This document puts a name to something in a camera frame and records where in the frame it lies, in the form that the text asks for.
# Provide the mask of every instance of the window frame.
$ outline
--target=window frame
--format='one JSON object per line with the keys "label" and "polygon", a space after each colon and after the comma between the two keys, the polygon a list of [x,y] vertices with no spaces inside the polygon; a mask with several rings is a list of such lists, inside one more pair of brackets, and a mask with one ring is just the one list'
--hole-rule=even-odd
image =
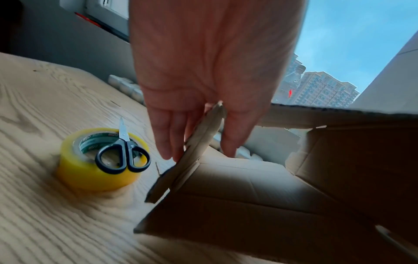
{"label": "window frame", "polygon": [[106,6],[109,0],[87,0],[86,12],[107,26],[129,36],[128,18]]}

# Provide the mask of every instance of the red object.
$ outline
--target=red object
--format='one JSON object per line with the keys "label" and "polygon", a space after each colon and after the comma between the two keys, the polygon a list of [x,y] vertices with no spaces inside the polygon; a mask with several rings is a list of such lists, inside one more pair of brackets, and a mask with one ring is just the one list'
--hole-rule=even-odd
{"label": "red object", "polygon": [[94,21],[93,21],[93,20],[91,20],[90,18],[85,17],[85,16],[83,16],[82,14],[77,13],[77,12],[74,12],[74,13],[75,13],[76,15],[78,15],[79,17],[81,17],[82,19],[84,19],[84,20],[86,20],[86,21],[88,21],[88,22],[92,23],[93,25],[96,25],[96,26],[98,26],[98,27],[100,27],[100,28],[101,28],[101,25],[99,25],[98,23],[94,22]]}

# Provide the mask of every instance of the wooden table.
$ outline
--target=wooden table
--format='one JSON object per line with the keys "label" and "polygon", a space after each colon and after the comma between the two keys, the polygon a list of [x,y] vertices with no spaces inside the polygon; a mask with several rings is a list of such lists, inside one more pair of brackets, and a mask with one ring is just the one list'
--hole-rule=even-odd
{"label": "wooden table", "polygon": [[[146,108],[84,71],[0,54],[0,263],[269,263],[204,246],[135,235],[152,209],[151,166],[134,184],[92,194],[54,177],[69,134],[118,127],[143,138],[160,170]],[[206,154],[219,155],[209,148]]]}

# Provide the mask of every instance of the yellow tape roll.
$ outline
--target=yellow tape roll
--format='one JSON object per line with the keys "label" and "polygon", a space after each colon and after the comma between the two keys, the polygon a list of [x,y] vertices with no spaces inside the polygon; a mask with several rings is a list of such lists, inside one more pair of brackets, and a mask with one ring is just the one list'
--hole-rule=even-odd
{"label": "yellow tape roll", "polygon": [[[96,140],[104,139],[105,142],[102,144],[106,144],[106,138],[109,137],[100,138],[99,136],[107,134],[115,137],[118,132],[119,130],[114,128],[91,128],[68,136],[61,144],[61,159],[56,176],[70,187],[91,191],[115,190],[133,183],[141,173],[134,173],[126,169],[121,174],[107,174],[101,171],[94,160],[87,157],[82,149],[83,144],[85,145],[86,140],[90,137],[96,137]],[[149,152],[148,145],[142,139],[131,133],[129,133],[129,137]],[[135,160],[135,166],[144,166],[146,162],[144,156],[138,157]]]}

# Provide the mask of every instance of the tape roll inner core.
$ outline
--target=tape roll inner core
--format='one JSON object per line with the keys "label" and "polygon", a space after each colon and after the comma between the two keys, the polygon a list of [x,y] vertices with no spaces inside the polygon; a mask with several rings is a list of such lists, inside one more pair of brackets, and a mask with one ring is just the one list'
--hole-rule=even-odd
{"label": "tape roll inner core", "polygon": [[[83,135],[82,137],[77,138],[73,142],[73,151],[80,159],[94,163],[94,157],[96,153],[104,146],[107,146],[111,143],[114,143],[119,139],[119,134],[116,134],[112,131],[104,131],[101,133],[90,133]],[[142,154],[137,151],[133,152],[134,162],[137,162]],[[120,167],[119,163],[119,154],[116,150],[109,150],[102,157],[103,162],[107,163],[111,167]]]}

